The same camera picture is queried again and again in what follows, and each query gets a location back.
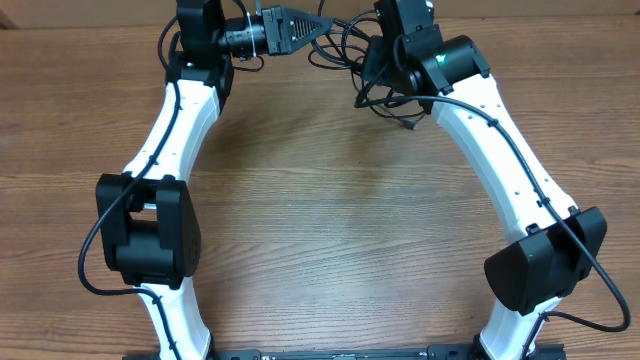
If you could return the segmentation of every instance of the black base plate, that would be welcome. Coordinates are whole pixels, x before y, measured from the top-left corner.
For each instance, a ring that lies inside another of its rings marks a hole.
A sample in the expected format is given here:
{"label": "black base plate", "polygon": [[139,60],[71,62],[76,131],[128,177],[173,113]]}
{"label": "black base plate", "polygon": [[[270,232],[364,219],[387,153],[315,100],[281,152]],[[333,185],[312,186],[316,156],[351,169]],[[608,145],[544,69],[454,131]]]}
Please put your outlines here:
{"label": "black base plate", "polygon": [[[259,352],[220,351],[207,360],[474,360],[472,345],[431,345],[422,349]],[[158,355],[124,357],[123,360],[159,360]],[[566,360],[563,345],[538,345],[529,360]]]}

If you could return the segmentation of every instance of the robotic arm link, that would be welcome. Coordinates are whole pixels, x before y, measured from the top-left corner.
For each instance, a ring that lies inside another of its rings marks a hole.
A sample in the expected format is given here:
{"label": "robotic arm link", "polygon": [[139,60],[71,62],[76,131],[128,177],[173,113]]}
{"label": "robotic arm link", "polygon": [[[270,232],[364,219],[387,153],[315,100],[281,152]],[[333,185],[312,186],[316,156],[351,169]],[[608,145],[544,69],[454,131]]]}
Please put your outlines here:
{"label": "robotic arm link", "polygon": [[[580,211],[544,170],[509,116],[475,44],[467,37],[444,42],[429,2],[381,0],[375,8],[383,36],[371,37],[362,77],[404,96],[368,101],[372,87],[368,86],[356,107],[417,100],[462,149],[509,242],[485,262],[485,275],[497,300],[488,325],[471,345],[349,354],[278,353],[278,358],[565,359],[561,345],[535,346],[534,340],[541,320],[556,314],[553,308],[589,275],[592,266],[608,281],[625,315],[620,327],[598,329],[625,330],[630,322],[628,307],[594,260],[607,230],[604,217],[597,208]],[[158,120],[123,174],[103,175],[97,185],[100,219],[80,256],[81,280],[98,295],[139,294],[160,339],[159,354],[129,359],[275,359],[276,355],[258,351],[215,350],[193,286],[201,235],[187,188],[204,137],[230,94],[231,57],[291,54],[328,34],[334,23],[279,6],[258,9],[256,16],[247,13],[225,20],[220,0],[178,0],[183,51],[170,59]],[[157,221],[131,217],[130,213],[144,209],[155,210]],[[84,256],[98,229],[107,266],[119,271],[133,289],[99,290],[84,277]]]}

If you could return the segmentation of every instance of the green led light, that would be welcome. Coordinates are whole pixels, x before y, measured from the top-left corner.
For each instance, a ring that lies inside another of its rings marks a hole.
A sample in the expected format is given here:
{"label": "green led light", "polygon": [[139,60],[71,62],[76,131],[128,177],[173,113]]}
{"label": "green led light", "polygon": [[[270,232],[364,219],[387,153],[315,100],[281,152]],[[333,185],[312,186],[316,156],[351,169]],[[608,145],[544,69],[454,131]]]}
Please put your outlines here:
{"label": "green led light", "polygon": [[440,64],[444,64],[447,61],[447,54],[436,55],[436,61]]}

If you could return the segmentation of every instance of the black cable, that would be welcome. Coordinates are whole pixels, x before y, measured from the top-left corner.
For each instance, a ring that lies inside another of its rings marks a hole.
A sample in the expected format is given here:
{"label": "black cable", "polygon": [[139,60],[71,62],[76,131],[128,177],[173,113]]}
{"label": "black cable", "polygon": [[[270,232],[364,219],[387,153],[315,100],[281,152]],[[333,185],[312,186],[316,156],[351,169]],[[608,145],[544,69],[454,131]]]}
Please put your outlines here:
{"label": "black cable", "polygon": [[[393,97],[395,93],[396,93],[395,90],[389,89],[389,93],[387,93],[387,98]],[[407,104],[406,102],[391,103],[391,104],[384,104],[384,107],[386,107],[387,109],[393,109],[400,106],[404,106],[406,104]]]}
{"label": "black cable", "polygon": [[176,57],[176,48],[178,47],[180,36],[182,36],[182,32],[178,31],[173,34],[173,37],[171,38],[171,44],[169,45],[169,64],[171,64],[171,61],[173,61]]}
{"label": "black cable", "polygon": [[384,64],[384,66],[382,66],[382,68],[380,69],[380,71],[378,72],[376,77],[373,78],[373,80],[370,83],[368,83],[366,86],[364,86],[360,90],[360,92],[356,96],[356,105],[359,104],[359,103],[362,103],[365,99],[367,99],[367,95],[369,95],[369,92],[371,92],[371,89],[373,89],[373,87],[375,86],[376,82],[378,82],[378,80],[380,80],[382,75],[387,72],[388,68],[389,68],[389,64],[388,63]]}
{"label": "black cable", "polygon": [[169,70],[169,64],[167,63],[167,60],[165,60],[164,58],[164,50],[163,50],[164,39],[167,37],[167,33],[169,33],[169,30],[171,30],[171,28],[173,27],[173,25],[175,25],[177,21],[178,21],[177,16],[171,19],[171,21],[169,21],[167,26],[165,26],[164,29],[162,30],[162,33],[160,33],[160,39],[158,40],[158,58],[160,59],[160,63],[162,64],[162,67],[165,70]]}
{"label": "black cable", "polygon": [[178,348],[176,343],[173,340],[173,336],[171,335],[171,329],[169,328],[169,321],[167,319],[167,315],[164,311],[164,307],[162,302],[160,301],[160,297],[156,295],[151,290],[142,289],[142,288],[132,288],[132,289],[122,289],[122,290],[102,290],[93,286],[89,280],[87,279],[87,275],[85,274],[84,263],[87,257],[87,253],[89,252],[89,248],[91,247],[91,243],[93,239],[98,234],[98,231],[102,227],[105,222],[105,219],[109,217],[109,215],[113,212],[116,206],[119,206],[125,199],[127,199],[131,192],[135,189],[138,184],[144,179],[144,176],[151,170],[151,168],[156,164],[164,145],[167,143],[169,136],[171,135],[171,131],[173,130],[176,120],[178,119],[178,113],[180,112],[180,89],[178,88],[177,83],[172,83],[173,88],[176,93],[176,102],[173,109],[173,115],[171,116],[171,121],[169,122],[169,126],[165,131],[160,143],[158,143],[158,147],[154,151],[153,155],[149,157],[149,162],[147,165],[140,171],[140,174],[135,177],[135,179],[124,189],[124,191],[113,201],[113,203],[107,208],[107,210],[100,216],[98,221],[93,225],[91,231],[87,235],[87,238],[84,241],[84,245],[82,245],[82,250],[80,251],[80,255],[78,257],[78,277],[80,278],[80,282],[82,285],[89,290],[90,292],[100,295],[100,296],[121,296],[121,295],[130,295],[130,294],[143,294],[149,296],[153,299],[153,304],[158,307],[158,313],[160,314],[160,319],[162,320],[162,326],[164,328],[164,332],[167,335],[167,340],[169,342],[169,348],[173,351],[177,360],[181,360],[180,353],[178,352]]}
{"label": "black cable", "polygon": [[246,71],[246,72],[260,72],[260,70],[264,69],[264,58],[262,56],[257,56],[255,57],[255,59],[260,60],[260,66],[258,66],[257,68],[245,68],[240,66],[234,66],[233,69],[238,71]]}
{"label": "black cable", "polygon": [[[320,4],[318,6],[318,16],[322,16],[322,10],[324,8],[324,3],[325,3],[325,0],[321,0],[320,1]],[[333,21],[334,25],[340,26],[343,29],[348,26],[348,24],[344,20],[333,18],[332,21]],[[369,42],[369,36],[366,33],[364,33],[362,30],[360,30],[360,29],[357,29],[357,28],[354,29],[354,36],[357,36],[357,37]],[[318,52],[318,54],[321,57],[323,57],[325,60],[327,60],[329,62],[332,62],[332,63],[334,63],[336,65],[340,65],[340,66],[348,65],[349,64],[349,59],[348,59],[348,57],[346,57],[346,54],[344,54],[343,52],[340,51],[340,49],[338,48],[337,44],[333,41],[333,39],[331,39],[331,36],[329,34],[326,34],[325,37],[329,41],[329,44],[334,48],[334,50],[336,51],[338,56],[334,56],[334,55],[331,55],[331,54],[327,53],[326,51],[323,51],[323,49],[318,45],[318,41],[316,39],[311,41],[311,46],[313,46],[314,50],[316,52]]]}
{"label": "black cable", "polygon": [[[361,15],[358,16],[362,16],[368,14],[368,12],[365,12]],[[352,35],[353,29],[355,28],[356,25],[363,23],[363,22],[375,22],[376,24],[378,23],[378,20],[376,19],[372,19],[372,18],[361,18],[361,19],[356,19],[354,18],[354,20],[351,21],[351,23],[349,23],[349,26],[344,30],[344,32],[342,33],[342,43],[340,44],[341,48],[342,48],[342,52],[343,54],[345,54],[345,63],[348,64],[349,66],[352,67],[353,70],[355,71],[362,71],[364,66],[363,64],[359,64],[351,59],[349,59],[349,57],[346,56],[346,48],[348,46],[348,39],[349,36]]]}
{"label": "black cable", "polygon": [[344,46],[347,45],[347,40],[349,39],[349,35],[351,35],[351,33],[353,32],[353,29],[356,27],[356,25],[365,22],[365,21],[369,21],[369,22],[375,22],[378,23],[377,19],[373,19],[373,18],[363,18],[361,19],[361,17],[371,14],[371,13],[375,13],[375,10],[368,10],[365,12],[362,12],[356,16],[354,16],[351,21],[349,22],[349,26],[347,26],[344,30],[344,32],[342,33],[342,50],[343,52],[346,53],[346,49],[344,48]]}
{"label": "black cable", "polygon": [[524,155],[522,155],[522,153],[518,149],[518,146],[516,145],[515,141],[513,140],[513,138],[511,138],[511,135],[509,135],[509,133],[502,127],[502,125],[500,125],[498,120],[492,118],[487,113],[475,108],[474,106],[472,106],[470,104],[467,104],[467,103],[464,103],[462,101],[455,100],[455,99],[441,97],[441,96],[399,96],[399,97],[393,97],[393,98],[387,98],[387,99],[381,99],[381,100],[373,100],[373,101],[367,101],[367,102],[360,101],[360,102],[356,102],[355,107],[356,108],[363,108],[363,107],[368,107],[368,106],[373,106],[373,105],[380,105],[380,104],[385,104],[385,103],[390,103],[390,102],[400,102],[400,101],[405,101],[405,102],[406,101],[434,101],[434,102],[443,102],[443,103],[455,105],[455,106],[461,107],[461,108],[463,108],[463,109],[465,109],[465,110],[467,110],[467,111],[469,111],[469,112],[481,117],[482,119],[484,119],[487,122],[487,124],[490,127],[495,128],[498,131],[498,133],[500,133],[500,135],[507,142],[507,144],[509,145],[509,147],[513,151],[514,155],[518,159],[518,162],[522,166],[522,169],[524,170],[527,178],[529,179],[529,181],[533,185],[533,188],[534,188],[535,192],[538,194],[538,196],[540,198],[540,202],[544,205],[544,207],[547,209],[549,214],[560,225],[560,227],[562,227],[562,230],[567,234],[567,236],[569,236],[569,239],[571,240],[571,242],[587,258],[587,260],[589,261],[591,266],[593,266],[593,268],[596,270],[598,275],[600,275],[600,278],[602,278],[602,280],[604,281],[605,285],[607,286],[607,288],[609,288],[609,291],[611,291],[611,294],[614,296],[614,298],[618,302],[618,305],[620,306],[620,310],[622,311],[623,320],[622,320],[622,324],[620,324],[618,326],[606,326],[606,325],[597,324],[597,323],[594,323],[594,322],[591,322],[591,321],[588,321],[588,320],[584,320],[584,319],[581,319],[579,317],[576,317],[576,316],[573,316],[573,315],[570,315],[570,314],[566,314],[566,313],[563,313],[563,312],[559,312],[559,311],[547,311],[547,312],[541,313],[540,316],[538,317],[533,329],[531,330],[531,333],[529,334],[529,336],[527,338],[527,342],[525,343],[525,345],[523,347],[523,353],[522,353],[521,359],[526,359],[527,358],[527,352],[528,352],[529,346],[531,346],[531,343],[533,342],[534,338],[536,337],[536,334],[538,333],[538,330],[539,330],[540,326],[542,325],[542,322],[544,320],[547,320],[549,317],[552,317],[552,316],[559,317],[559,318],[562,318],[562,319],[565,319],[565,320],[569,320],[569,321],[572,321],[574,323],[586,326],[586,327],[594,329],[594,330],[608,332],[608,333],[617,333],[617,332],[622,332],[622,331],[627,330],[629,328],[629,326],[631,325],[631,312],[629,310],[629,305],[627,304],[624,296],[622,295],[622,293],[620,292],[618,287],[615,285],[613,280],[606,273],[606,271],[602,268],[602,266],[595,259],[595,257],[589,252],[589,250],[585,247],[585,245],[582,243],[582,241],[580,241],[580,238],[578,238],[578,236],[573,232],[573,230],[571,230],[571,228],[564,222],[564,219],[562,219],[562,217],[556,212],[556,210],[553,208],[553,206],[551,206],[549,198],[544,194],[544,191],[542,190],[542,188],[540,187],[540,184],[538,183],[538,181],[536,180],[535,176],[533,175],[533,172],[531,171],[531,168],[527,164],[527,161],[524,158]]}
{"label": "black cable", "polygon": [[328,52],[326,52],[324,50],[324,49],[328,49],[328,48],[333,48],[333,46],[331,44],[329,44],[329,45],[319,45],[314,40],[314,41],[311,42],[311,47],[313,47],[313,50],[311,50],[311,52],[318,53],[318,55],[320,57],[322,57],[323,59],[325,59],[326,61],[328,61],[328,62],[330,62],[332,64],[338,65],[337,67],[339,67],[340,69],[337,69],[337,70],[345,70],[345,69],[349,69],[350,68],[348,65],[346,65],[344,63],[342,58],[340,58],[338,56],[335,56],[335,55],[332,55],[332,54],[330,54],[330,53],[328,53]]}
{"label": "black cable", "polygon": [[238,7],[240,8],[240,11],[242,12],[242,18],[244,18],[244,27],[245,29],[249,27],[249,19],[247,18],[249,16],[247,8],[244,6],[244,4],[242,3],[242,0],[232,0],[236,5],[238,5]]}
{"label": "black cable", "polygon": [[[364,56],[360,56],[359,58],[356,59],[356,61],[358,61],[360,59],[363,59],[363,58],[364,58]],[[356,79],[355,79],[356,76],[358,76],[358,75],[355,74],[352,71],[351,72],[351,83],[353,84],[353,88],[356,89],[356,92],[358,92],[360,94],[361,91],[365,88],[366,85],[364,83],[364,79],[362,79],[362,77],[360,77],[360,81],[362,83],[362,86],[361,86],[361,88],[358,88],[358,85],[356,85]],[[367,94],[365,94],[365,100],[368,101],[369,98],[366,96]],[[380,110],[386,112],[389,115],[385,115],[385,114],[381,113],[380,111],[376,110],[376,107],[378,107]],[[417,114],[410,114],[410,115],[395,115],[391,111],[382,108],[380,105],[369,106],[369,109],[371,109],[371,111],[373,111],[374,114],[378,115],[379,117],[381,117],[383,119],[394,119],[394,120],[400,122],[402,124],[402,126],[404,126],[405,128],[407,128],[409,130],[414,130],[416,125],[418,125],[418,123],[422,119],[424,119],[424,117],[427,115],[427,113],[425,111],[421,111],[421,112],[419,112]],[[413,118],[418,118],[418,119],[416,121],[409,121],[409,119],[413,119]]]}
{"label": "black cable", "polygon": [[[327,48],[330,48],[330,47],[332,47],[332,45],[319,45],[320,49],[327,49]],[[367,51],[365,49],[363,49],[363,48],[361,48],[359,46],[356,46],[356,45],[347,45],[346,48],[347,49],[356,50],[356,51],[358,51],[358,52],[360,52],[362,54],[366,54],[367,53]],[[349,66],[346,66],[346,65],[344,65],[344,66],[328,66],[328,65],[323,65],[323,64],[317,63],[317,62],[315,62],[315,60],[313,60],[313,55],[314,54],[320,55],[320,53],[318,51],[316,51],[315,49],[313,49],[313,50],[311,50],[311,52],[309,52],[308,60],[313,66],[319,67],[321,69],[327,69],[327,70],[350,70],[351,69]]]}
{"label": "black cable", "polygon": [[[349,23],[347,21],[344,21],[344,20],[341,20],[341,19],[333,18],[333,23],[336,26],[341,27],[341,28],[343,28],[345,30],[349,27]],[[355,37],[357,37],[357,38],[359,38],[361,40],[364,40],[366,42],[371,42],[371,36],[367,35],[367,33],[362,31],[357,26],[354,26],[351,29],[351,32],[349,33],[349,36],[355,36]]]}

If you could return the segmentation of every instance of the wooden table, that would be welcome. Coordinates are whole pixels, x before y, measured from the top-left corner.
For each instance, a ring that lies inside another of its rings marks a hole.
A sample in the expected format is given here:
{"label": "wooden table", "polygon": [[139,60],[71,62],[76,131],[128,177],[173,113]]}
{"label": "wooden table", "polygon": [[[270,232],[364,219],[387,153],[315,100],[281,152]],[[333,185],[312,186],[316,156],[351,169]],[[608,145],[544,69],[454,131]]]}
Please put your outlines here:
{"label": "wooden table", "polygon": [[[472,36],[542,162],[609,234],[599,259],[640,315],[640,18],[442,20]],[[158,28],[0,31],[0,359],[119,359],[157,339],[140,299],[100,298],[76,275],[102,173],[132,159],[163,100]],[[493,295],[482,270],[506,243],[453,141],[353,108],[348,75],[306,52],[237,74],[191,194],[195,277],[221,349],[468,343]],[[89,278],[120,288],[99,241]],[[615,324],[597,275],[562,310]],[[557,320],[572,359],[637,359],[640,328]]]}

